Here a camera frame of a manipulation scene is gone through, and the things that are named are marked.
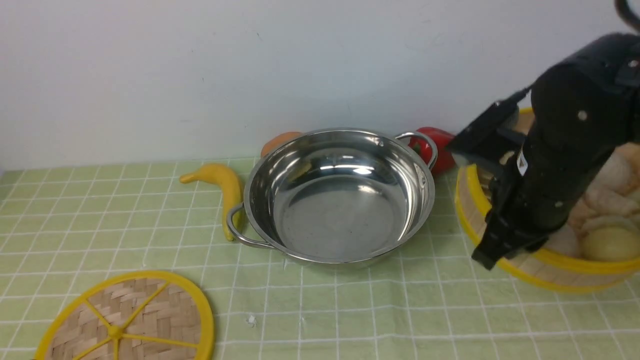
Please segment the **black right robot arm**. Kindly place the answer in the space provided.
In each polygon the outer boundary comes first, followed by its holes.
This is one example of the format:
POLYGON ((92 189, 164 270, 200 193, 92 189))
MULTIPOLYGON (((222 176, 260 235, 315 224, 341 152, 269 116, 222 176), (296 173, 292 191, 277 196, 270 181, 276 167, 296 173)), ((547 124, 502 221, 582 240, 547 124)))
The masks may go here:
POLYGON ((639 34, 610 33, 546 69, 526 88, 534 123, 490 173, 491 209, 471 258, 491 270, 535 252, 568 221, 615 148, 639 141, 639 34))

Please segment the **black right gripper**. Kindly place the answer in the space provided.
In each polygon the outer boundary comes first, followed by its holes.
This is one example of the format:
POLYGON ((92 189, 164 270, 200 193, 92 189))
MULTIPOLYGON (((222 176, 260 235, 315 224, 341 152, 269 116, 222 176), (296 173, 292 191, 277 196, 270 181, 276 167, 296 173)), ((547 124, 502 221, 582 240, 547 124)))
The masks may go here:
POLYGON ((618 145, 605 130, 534 125, 521 150, 490 183, 492 208, 471 259, 487 271, 561 228, 618 145))

